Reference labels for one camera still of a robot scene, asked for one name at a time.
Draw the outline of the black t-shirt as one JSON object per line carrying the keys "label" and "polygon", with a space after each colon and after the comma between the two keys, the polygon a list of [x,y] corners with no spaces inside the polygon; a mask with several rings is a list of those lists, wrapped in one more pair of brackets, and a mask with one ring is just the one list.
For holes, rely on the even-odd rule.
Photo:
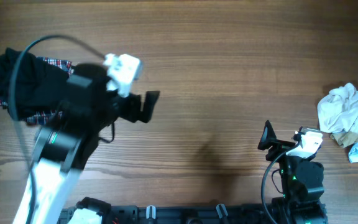
{"label": "black t-shirt", "polygon": [[[21,53],[6,48],[0,55],[0,97],[7,101],[9,82],[14,64]],[[18,118],[32,116],[36,111],[55,110],[65,94],[66,80],[70,75],[49,65],[37,56],[27,53],[21,61],[16,80],[16,109]]]}

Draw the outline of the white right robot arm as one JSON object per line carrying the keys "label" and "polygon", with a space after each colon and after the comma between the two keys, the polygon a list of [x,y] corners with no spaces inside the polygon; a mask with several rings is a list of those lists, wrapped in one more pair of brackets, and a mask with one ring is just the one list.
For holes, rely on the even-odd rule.
{"label": "white right robot arm", "polygon": [[[270,121],[266,121],[257,149],[268,150],[269,165],[262,177],[260,197],[270,223],[327,224],[328,216],[320,197],[324,193],[324,167],[314,162],[323,134],[301,127],[293,141],[279,140]],[[274,164],[279,165],[282,196],[265,201],[265,183]]]}

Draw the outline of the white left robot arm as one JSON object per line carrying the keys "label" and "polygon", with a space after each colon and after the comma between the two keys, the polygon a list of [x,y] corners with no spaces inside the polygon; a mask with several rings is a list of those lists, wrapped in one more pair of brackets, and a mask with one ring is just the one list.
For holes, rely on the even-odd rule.
{"label": "white left robot arm", "polygon": [[145,98],[108,90],[106,68],[81,63],[67,80],[56,115],[37,133],[30,174],[14,223],[56,223],[87,160],[98,147],[99,133],[118,118],[148,123],[160,91]]}

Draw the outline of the tan crumpled cloth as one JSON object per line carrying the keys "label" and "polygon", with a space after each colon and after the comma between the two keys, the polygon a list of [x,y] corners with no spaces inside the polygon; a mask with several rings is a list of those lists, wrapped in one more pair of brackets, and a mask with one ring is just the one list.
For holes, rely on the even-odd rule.
{"label": "tan crumpled cloth", "polygon": [[335,140],[341,147],[348,147],[358,143],[358,134],[353,132],[332,133],[331,139]]}

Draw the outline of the white crumpled cloth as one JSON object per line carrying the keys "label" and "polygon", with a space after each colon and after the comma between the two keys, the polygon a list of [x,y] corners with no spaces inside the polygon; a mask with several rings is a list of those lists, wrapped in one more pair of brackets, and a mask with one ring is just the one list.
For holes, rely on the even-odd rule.
{"label": "white crumpled cloth", "polygon": [[319,101],[317,113],[322,132],[358,134],[358,89],[346,83],[330,90]]}

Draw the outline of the plaid folded shirt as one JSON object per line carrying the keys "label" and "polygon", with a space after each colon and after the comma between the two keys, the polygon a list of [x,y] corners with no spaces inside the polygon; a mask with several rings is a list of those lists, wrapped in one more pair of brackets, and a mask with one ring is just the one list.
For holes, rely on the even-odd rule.
{"label": "plaid folded shirt", "polygon": [[[63,70],[67,74],[71,75],[74,71],[74,66],[72,62],[69,60],[61,60],[56,58],[48,58],[48,57],[37,57],[44,62],[47,62],[49,65],[53,65],[58,67],[60,70]],[[0,107],[2,109],[7,109],[7,101],[3,100],[0,97]],[[50,118],[54,117],[56,114],[55,110],[47,110],[47,111],[36,111],[32,116],[24,118],[22,121],[25,121],[27,125],[45,125]]]}

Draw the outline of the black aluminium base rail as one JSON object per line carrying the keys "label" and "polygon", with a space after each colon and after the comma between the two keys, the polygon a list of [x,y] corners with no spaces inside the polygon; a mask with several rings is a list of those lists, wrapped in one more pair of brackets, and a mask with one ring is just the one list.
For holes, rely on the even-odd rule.
{"label": "black aluminium base rail", "polygon": [[[226,207],[226,214],[219,215],[214,207],[157,207],[155,218],[147,215],[145,207],[113,206],[105,223],[147,224],[147,223],[270,223],[263,206],[245,204]],[[271,211],[277,223],[327,224],[328,218],[324,208],[310,208],[291,212],[285,215],[279,211]]]}

